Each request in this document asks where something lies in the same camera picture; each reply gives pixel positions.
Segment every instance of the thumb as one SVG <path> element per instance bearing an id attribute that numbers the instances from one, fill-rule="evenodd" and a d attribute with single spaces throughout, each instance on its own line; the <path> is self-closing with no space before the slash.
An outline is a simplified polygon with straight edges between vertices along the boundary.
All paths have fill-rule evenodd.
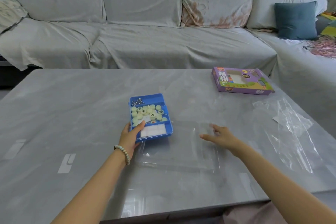
<path id="1" fill-rule="evenodd" d="M 141 130 L 143 130 L 144 129 L 144 127 L 145 127 L 145 121 L 143 120 L 141 123 L 139 123 L 134 129 L 132 129 L 132 131 L 131 131 L 131 133 L 135 133 L 135 134 L 137 134 L 137 133 L 139 133 Z"/>
<path id="2" fill-rule="evenodd" d="M 216 136 L 210 136 L 210 135 L 199 135 L 200 138 L 202 138 L 205 141 L 210 141 L 213 143 L 216 143 L 217 137 Z"/>

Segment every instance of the sofa seat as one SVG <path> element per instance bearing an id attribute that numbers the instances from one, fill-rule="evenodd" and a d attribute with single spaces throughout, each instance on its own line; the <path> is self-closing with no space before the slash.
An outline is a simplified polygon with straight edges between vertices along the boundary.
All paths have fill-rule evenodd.
<path id="1" fill-rule="evenodd" d="M 242 28 L 168 28 L 105 24 L 90 49 L 99 68 L 259 68 L 276 52 Z"/>
<path id="2" fill-rule="evenodd" d="M 101 25 L 26 18 L 0 36 L 0 53 L 20 70 L 27 69 L 29 64 L 43 68 L 90 68 L 89 49 Z"/>
<path id="3" fill-rule="evenodd" d="M 336 60 L 312 54 L 308 41 L 252 33 L 278 54 L 271 79 L 336 138 Z"/>

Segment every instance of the beaded bracelet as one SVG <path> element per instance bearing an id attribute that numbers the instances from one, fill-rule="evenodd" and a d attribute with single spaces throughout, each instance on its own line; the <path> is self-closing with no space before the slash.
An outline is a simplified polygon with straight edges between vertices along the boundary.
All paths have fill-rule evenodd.
<path id="1" fill-rule="evenodd" d="M 127 165 L 129 165 L 131 163 L 131 159 L 129 158 L 129 155 L 128 155 L 127 151 L 123 147 L 121 147 L 120 145 L 114 146 L 114 149 L 117 149 L 117 148 L 123 151 L 123 153 L 126 156 Z"/>

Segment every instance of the person's left arm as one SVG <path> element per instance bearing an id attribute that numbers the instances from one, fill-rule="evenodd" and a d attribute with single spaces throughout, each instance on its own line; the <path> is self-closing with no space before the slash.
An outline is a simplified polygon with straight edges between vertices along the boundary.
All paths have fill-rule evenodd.
<path id="1" fill-rule="evenodd" d="M 129 131 L 129 126 L 130 124 L 128 123 L 124 127 L 119 145 L 132 158 L 134 149 L 137 146 L 135 144 L 137 133 L 145 127 L 145 122 L 140 123 L 132 131 Z M 99 223 L 125 165 L 125 154 L 120 149 L 116 149 L 51 224 Z"/>

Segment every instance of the hand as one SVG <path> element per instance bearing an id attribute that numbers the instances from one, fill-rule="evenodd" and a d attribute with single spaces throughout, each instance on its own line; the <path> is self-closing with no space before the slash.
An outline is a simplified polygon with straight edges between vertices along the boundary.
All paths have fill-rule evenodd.
<path id="1" fill-rule="evenodd" d="M 199 137 L 203 140 L 222 146 L 231 151 L 233 155 L 237 156 L 240 146 L 244 143 L 235 137 L 227 127 L 219 127 L 214 124 L 210 124 L 210 127 L 214 129 L 216 134 L 215 136 L 199 135 Z"/>
<path id="2" fill-rule="evenodd" d="M 119 144 L 121 147 L 123 147 L 127 153 L 128 156 L 132 159 L 134 149 L 139 145 L 139 143 L 135 143 L 137 139 L 137 134 L 144 129 L 145 127 L 145 121 L 142 121 L 140 124 L 138 124 L 135 128 L 133 128 L 131 131 L 129 131 L 129 126 L 131 124 L 128 122 L 126 126 L 124 127 L 123 131 L 121 132 L 121 136 L 119 139 Z"/>

